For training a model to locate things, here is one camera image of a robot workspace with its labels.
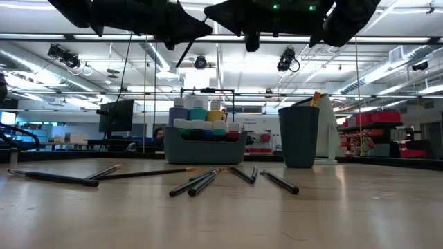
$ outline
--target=paint bottle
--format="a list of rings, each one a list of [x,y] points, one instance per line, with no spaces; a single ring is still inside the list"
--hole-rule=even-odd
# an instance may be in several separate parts
[[[203,100],[194,100],[189,110],[189,120],[206,120],[207,110],[203,109]]]
[[[176,118],[179,119],[188,119],[188,110],[184,107],[185,100],[183,98],[175,98],[174,99],[174,107],[169,108],[169,120],[168,126],[174,127],[174,120]]]
[[[220,101],[212,101],[210,103],[210,111],[208,111],[208,116],[206,118],[207,121],[211,121],[214,125],[214,121],[217,120],[224,120],[225,113],[223,111],[220,111]]]
[[[226,142],[237,142],[240,138],[240,124],[230,123],[226,133]]]
[[[211,141],[213,137],[213,123],[211,121],[205,121],[204,128],[205,137],[207,141]]]
[[[213,122],[213,140],[226,141],[226,124],[221,120]]]
[[[204,121],[203,120],[193,120],[192,129],[189,133],[189,140],[192,141],[205,141],[205,131],[204,131]]]
[[[174,127],[180,131],[180,136],[182,139],[187,140],[189,137],[188,121],[183,118],[174,119]]]

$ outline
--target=yellow bottle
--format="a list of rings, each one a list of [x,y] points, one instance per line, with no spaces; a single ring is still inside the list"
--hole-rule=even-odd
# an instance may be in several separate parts
[[[214,122],[216,120],[224,121],[225,113],[223,111],[220,111],[220,107],[220,101],[212,101],[210,103],[210,111],[208,111],[206,120],[211,122]]]

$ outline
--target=bottle cap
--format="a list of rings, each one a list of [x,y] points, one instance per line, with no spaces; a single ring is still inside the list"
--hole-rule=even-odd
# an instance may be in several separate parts
[[[222,107],[222,104],[220,103],[220,101],[212,101],[210,103],[210,109],[211,110],[217,110],[220,111],[220,108]]]
[[[180,98],[180,97],[175,98],[174,99],[174,106],[175,107],[184,107],[185,106],[185,99]]]
[[[203,120],[193,120],[192,121],[192,129],[203,129],[205,122]]]
[[[214,130],[226,130],[226,124],[221,120],[214,121]]]
[[[186,120],[183,118],[176,118],[174,119],[174,127],[179,129],[185,129],[186,127]]]
[[[240,131],[240,124],[239,123],[230,123],[228,128],[229,128],[229,131],[239,132]]]
[[[186,120],[185,129],[192,129],[192,121]]]
[[[194,100],[192,103],[193,108],[203,108],[203,100]]]
[[[204,130],[205,131],[212,131],[213,130],[213,123],[211,121],[205,121]]]

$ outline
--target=computer monitor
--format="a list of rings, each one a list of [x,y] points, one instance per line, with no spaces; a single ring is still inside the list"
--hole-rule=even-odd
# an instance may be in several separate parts
[[[97,111],[97,114],[100,114],[98,131],[107,133],[112,131],[131,131],[133,110],[134,100],[102,104],[100,110]]]
[[[312,98],[309,98],[297,102],[293,106],[309,106],[311,101]],[[330,163],[336,163],[335,156],[340,147],[340,138],[337,131],[337,119],[329,95],[322,94],[317,100],[316,107],[320,109],[318,114],[316,157],[327,157]]]

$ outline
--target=gray plastic caddy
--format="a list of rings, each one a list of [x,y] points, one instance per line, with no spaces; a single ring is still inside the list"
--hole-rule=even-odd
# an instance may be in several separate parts
[[[236,165],[243,161],[247,132],[237,142],[187,141],[174,127],[163,128],[165,158],[172,164]]]

